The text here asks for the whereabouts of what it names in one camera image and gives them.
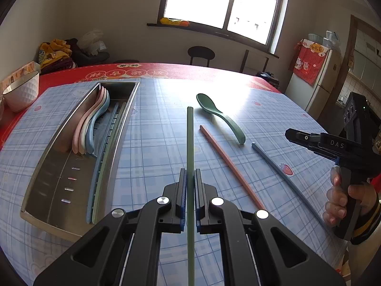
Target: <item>window sill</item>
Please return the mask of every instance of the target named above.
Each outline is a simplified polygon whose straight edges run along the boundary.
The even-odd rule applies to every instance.
[[[209,35],[219,36],[220,38],[228,39],[230,41],[238,42],[238,43],[247,45],[249,47],[255,48],[255,49],[259,50],[259,51],[262,51],[266,55],[269,55],[271,57],[275,57],[275,58],[279,59],[279,57],[277,55],[274,55],[274,54],[271,54],[270,52],[268,52],[265,49],[264,45],[254,41],[254,40],[251,40],[251,39],[249,39],[249,38],[247,38],[245,36],[242,36],[242,35],[239,35],[239,34],[236,34],[236,33],[233,33],[233,32],[230,32],[231,33],[230,35],[227,35],[227,34],[224,34],[224,33],[221,33],[221,32],[217,32],[217,31],[214,30],[214,27],[211,27],[211,26],[207,26],[207,27],[200,27],[200,26],[196,26],[196,27],[192,27],[192,26],[184,27],[184,26],[170,26],[170,25],[151,24],[151,23],[148,23],[147,26],[151,26],[151,27],[165,27],[165,28],[177,28],[177,29],[182,29],[182,30],[189,30],[189,31],[201,32],[201,33],[206,33],[206,34],[209,34]]]

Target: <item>green chopstick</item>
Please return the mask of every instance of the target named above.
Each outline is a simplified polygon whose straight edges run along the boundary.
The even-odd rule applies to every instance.
[[[194,286],[194,139],[193,108],[187,108],[187,251],[188,286]]]

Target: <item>pile of clothes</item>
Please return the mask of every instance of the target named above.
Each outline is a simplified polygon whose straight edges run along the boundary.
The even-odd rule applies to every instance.
[[[50,43],[42,43],[39,51],[41,74],[75,68],[71,55],[70,45],[66,41],[54,39]]]

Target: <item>refrigerator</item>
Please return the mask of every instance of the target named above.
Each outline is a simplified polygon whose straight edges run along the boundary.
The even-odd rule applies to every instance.
[[[285,95],[317,120],[336,84],[341,65],[341,54],[329,49],[313,85],[292,74]]]

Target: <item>tiled wall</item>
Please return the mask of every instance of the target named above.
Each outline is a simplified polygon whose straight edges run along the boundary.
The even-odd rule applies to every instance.
[[[353,79],[350,75],[347,76],[344,86],[339,95],[339,100],[343,100],[344,103],[347,103],[349,94],[351,91],[362,94],[370,102],[370,107],[381,118],[381,103],[365,88],[365,84],[358,82]]]

